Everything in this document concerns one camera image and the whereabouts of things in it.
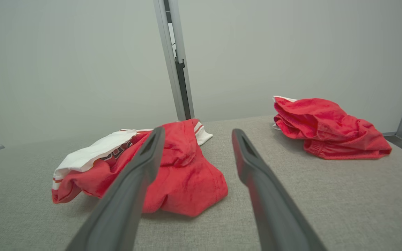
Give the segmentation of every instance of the gray tabletop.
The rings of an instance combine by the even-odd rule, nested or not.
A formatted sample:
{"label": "gray tabletop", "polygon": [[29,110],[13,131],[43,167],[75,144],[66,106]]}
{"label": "gray tabletop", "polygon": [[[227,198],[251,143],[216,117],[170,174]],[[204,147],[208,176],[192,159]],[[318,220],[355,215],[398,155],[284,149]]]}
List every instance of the gray tabletop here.
{"label": "gray tabletop", "polygon": [[[380,160],[323,160],[303,142],[273,130],[271,116],[205,122],[201,146],[223,172],[229,195],[196,218],[143,215],[137,249],[258,249],[246,187],[239,181],[231,131],[246,132],[329,250],[402,250],[402,150]],[[0,151],[0,249],[63,249],[98,199],[51,200],[54,169],[70,152],[105,135],[35,143]]]}

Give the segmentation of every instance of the gray fabric surface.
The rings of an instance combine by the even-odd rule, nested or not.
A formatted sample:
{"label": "gray fabric surface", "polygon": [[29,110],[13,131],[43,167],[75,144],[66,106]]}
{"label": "gray fabric surface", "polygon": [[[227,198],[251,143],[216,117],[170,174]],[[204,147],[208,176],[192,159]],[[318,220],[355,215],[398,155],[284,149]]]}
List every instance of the gray fabric surface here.
{"label": "gray fabric surface", "polygon": [[[137,249],[258,249],[246,187],[239,181],[231,130],[243,129],[329,250],[402,250],[402,150],[380,160],[322,160],[302,141],[273,130],[271,116],[206,122],[201,149],[221,170],[229,195],[197,218],[143,215]],[[0,150],[0,249],[63,249],[98,199],[55,205],[51,178],[66,154],[104,135]]]}

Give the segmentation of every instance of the white partition panel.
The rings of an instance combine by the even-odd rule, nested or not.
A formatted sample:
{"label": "white partition panel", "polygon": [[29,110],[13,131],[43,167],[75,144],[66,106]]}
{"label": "white partition panel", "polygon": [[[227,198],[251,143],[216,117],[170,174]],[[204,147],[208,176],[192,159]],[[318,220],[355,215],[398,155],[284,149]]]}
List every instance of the white partition panel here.
{"label": "white partition panel", "polygon": [[0,143],[177,120],[152,1],[0,0]]}
{"label": "white partition panel", "polygon": [[275,114],[272,95],[316,97],[397,130],[402,1],[178,2],[196,117]]}

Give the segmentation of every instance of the gray wall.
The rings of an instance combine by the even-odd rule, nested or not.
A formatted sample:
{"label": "gray wall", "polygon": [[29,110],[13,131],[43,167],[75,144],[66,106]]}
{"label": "gray wall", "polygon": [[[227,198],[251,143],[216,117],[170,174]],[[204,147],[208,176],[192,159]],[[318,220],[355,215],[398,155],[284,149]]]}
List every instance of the gray wall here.
{"label": "gray wall", "polygon": [[0,144],[175,120],[152,1],[0,0]]}
{"label": "gray wall", "polygon": [[396,131],[402,0],[180,0],[195,116],[275,114],[272,95],[324,98]]}

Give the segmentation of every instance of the folded red cloth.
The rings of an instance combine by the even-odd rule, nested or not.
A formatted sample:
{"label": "folded red cloth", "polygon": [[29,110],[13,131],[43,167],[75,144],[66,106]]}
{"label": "folded red cloth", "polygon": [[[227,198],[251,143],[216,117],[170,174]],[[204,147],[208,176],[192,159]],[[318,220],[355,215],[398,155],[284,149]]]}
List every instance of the folded red cloth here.
{"label": "folded red cloth", "polygon": [[[153,213],[161,208],[194,217],[228,194],[223,174],[205,159],[198,146],[193,130],[197,122],[187,120],[162,126],[165,143],[161,167],[156,180],[148,186],[142,213]],[[84,173],[71,171],[63,178],[59,189],[52,190],[53,202],[69,202],[81,191],[101,198],[149,134],[150,131],[142,132],[131,138],[132,146],[116,162],[98,159]]]}
{"label": "folded red cloth", "polygon": [[274,100],[275,123],[289,138],[304,139],[308,153],[323,159],[380,159],[392,151],[373,124],[349,116],[334,102]]}

